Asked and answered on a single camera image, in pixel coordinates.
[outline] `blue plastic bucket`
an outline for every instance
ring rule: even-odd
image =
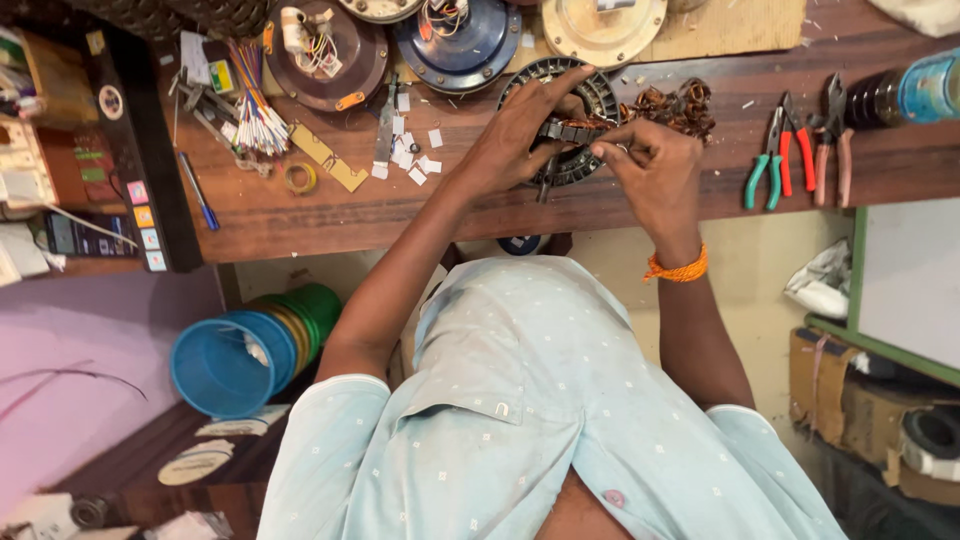
[[[267,365],[247,352],[244,334],[263,349]],[[204,414],[254,414],[293,375],[293,337],[273,317],[229,311],[184,330],[170,352],[170,374],[183,398]]]

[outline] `wire cutter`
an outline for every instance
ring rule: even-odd
[[[783,196],[793,195],[793,185],[790,183],[790,139],[793,134],[797,134],[797,142],[800,143],[800,150],[804,158],[804,180],[806,181],[806,190],[813,191],[816,186],[816,173],[813,168],[813,153],[810,151],[810,137],[806,132],[806,126],[797,115],[793,108],[793,96],[790,92],[784,92],[783,101],[783,135],[780,137],[780,155],[783,161],[780,162],[780,176],[783,180]]]
[[[813,202],[821,207],[827,199],[827,162],[830,158],[830,147],[836,146],[840,174],[837,194],[840,208],[844,209],[850,205],[850,183],[853,176],[850,140],[853,137],[853,130],[844,123],[847,91],[840,81],[839,73],[834,73],[828,79],[823,100],[827,117],[818,118],[816,121],[818,127],[814,130],[814,133],[820,136],[820,144],[817,146],[817,184],[813,192]]]
[[[783,157],[777,151],[780,144],[780,133],[783,129],[783,107],[777,107],[774,110],[774,117],[770,120],[770,128],[767,130],[767,146],[763,154],[756,157],[756,166],[750,180],[747,181],[747,190],[744,194],[743,208],[752,209],[754,207],[754,192],[756,185],[760,182],[760,175],[763,169],[770,164],[770,199],[767,201],[768,210],[777,207],[777,201],[780,199],[780,163]]]

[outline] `man's left hand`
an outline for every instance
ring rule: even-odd
[[[537,130],[554,110],[568,117],[586,118],[583,102],[570,91],[595,70],[592,65],[584,65],[547,84],[531,79],[515,87],[450,174],[450,181],[472,197],[482,197],[533,178],[565,145],[559,140],[547,141],[531,151]]]

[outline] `blue pen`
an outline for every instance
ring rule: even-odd
[[[197,177],[193,176],[193,167],[190,166],[190,160],[186,158],[184,152],[177,152],[177,157],[180,158],[180,164],[183,165],[183,170],[186,171],[186,177],[190,180],[190,185],[193,186],[194,193],[197,194],[197,202],[200,203],[200,210],[204,212],[206,226],[211,231],[220,229],[220,224],[217,223],[217,216],[214,215],[213,210],[206,205],[204,194],[200,191],[200,186],[197,184]]]

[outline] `bundle of colored wires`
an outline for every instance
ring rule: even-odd
[[[240,98],[237,109],[240,110],[240,126],[235,138],[236,144],[248,151],[259,152],[267,156],[278,156],[289,148],[287,124],[276,111],[267,105],[260,91],[260,77],[263,69],[261,47],[255,43],[237,44],[233,39],[227,42],[230,59],[246,92]]]
[[[337,62],[337,45],[333,37],[320,33],[301,41],[306,51],[297,55],[297,67],[306,73],[313,73],[318,69],[326,71]]]
[[[430,12],[433,11],[436,14],[441,15],[440,17],[430,16]],[[464,17],[467,15],[466,10],[461,11],[455,5],[450,2],[444,2],[439,9],[434,10],[430,7],[430,0],[423,2],[423,18],[427,21],[430,21],[430,26],[433,27],[433,31],[437,33],[437,36],[440,37],[450,37],[456,34],[457,30],[460,29],[460,23],[463,22]],[[446,25],[452,25],[453,30],[442,32],[437,28],[437,25],[434,23],[444,23]]]

